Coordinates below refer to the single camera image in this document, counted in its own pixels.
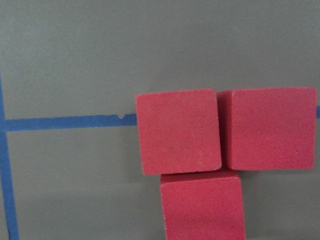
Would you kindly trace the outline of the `red block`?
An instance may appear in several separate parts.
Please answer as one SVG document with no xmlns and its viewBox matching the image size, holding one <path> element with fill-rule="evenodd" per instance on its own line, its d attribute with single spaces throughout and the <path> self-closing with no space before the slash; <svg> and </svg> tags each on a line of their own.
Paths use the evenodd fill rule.
<svg viewBox="0 0 320 240">
<path fill-rule="evenodd" d="M 242 185 L 234 170 L 163 174 L 160 195 L 168 240 L 244 240 Z"/>
<path fill-rule="evenodd" d="M 314 87 L 232 89 L 217 94 L 223 165 L 239 171 L 312 169 Z"/>
<path fill-rule="evenodd" d="M 145 175 L 215 171 L 222 167 L 217 94 L 213 88 L 135 97 Z"/>
</svg>

